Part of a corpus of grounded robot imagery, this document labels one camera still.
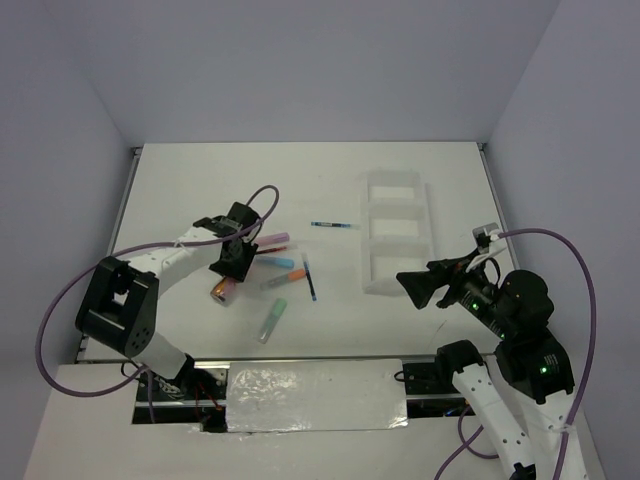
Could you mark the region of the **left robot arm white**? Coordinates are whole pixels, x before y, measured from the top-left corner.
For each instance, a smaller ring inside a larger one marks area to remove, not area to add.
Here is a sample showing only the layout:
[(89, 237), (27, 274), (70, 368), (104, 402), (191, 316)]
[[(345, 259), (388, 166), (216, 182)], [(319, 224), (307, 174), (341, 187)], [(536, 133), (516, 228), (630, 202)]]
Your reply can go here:
[(76, 316), (84, 335), (160, 378), (175, 399), (189, 396), (215, 379), (195, 360), (156, 331), (159, 298), (192, 273), (207, 267), (220, 279), (242, 282), (255, 257), (253, 232), (259, 214), (236, 202), (226, 215), (204, 217), (166, 247), (120, 260), (102, 259)]

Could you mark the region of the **pink capped glue bottle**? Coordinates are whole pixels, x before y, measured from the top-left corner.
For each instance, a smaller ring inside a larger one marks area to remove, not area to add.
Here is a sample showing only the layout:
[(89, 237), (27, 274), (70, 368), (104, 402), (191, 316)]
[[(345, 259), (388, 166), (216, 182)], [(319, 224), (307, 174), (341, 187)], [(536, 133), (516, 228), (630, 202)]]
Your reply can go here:
[(227, 305), (233, 300), (235, 290), (236, 281), (232, 278), (225, 277), (213, 287), (210, 296), (218, 304)]

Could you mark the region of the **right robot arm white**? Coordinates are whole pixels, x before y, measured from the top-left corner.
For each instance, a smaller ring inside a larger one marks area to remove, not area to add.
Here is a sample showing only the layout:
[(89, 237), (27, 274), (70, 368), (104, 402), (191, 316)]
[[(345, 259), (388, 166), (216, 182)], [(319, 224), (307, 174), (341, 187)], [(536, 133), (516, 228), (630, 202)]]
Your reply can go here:
[(533, 272), (513, 270), (495, 285), (483, 266), (472, 268), (471, 262), (470, 257), (432, 261), (426, 270), (401, 272), (396, 279), (416, 308), (444, 289), (439, 308), (459, 305), (498, 337), (499, 372), (524, 420), (516, 420), (469, 340), (437, 350), (436, 383), (464, 396), (506, 478), (588, 478), (578, 434), (569, 424), (577, 398), (569, 356), (547, 327), (554, 304), (546, 283)]

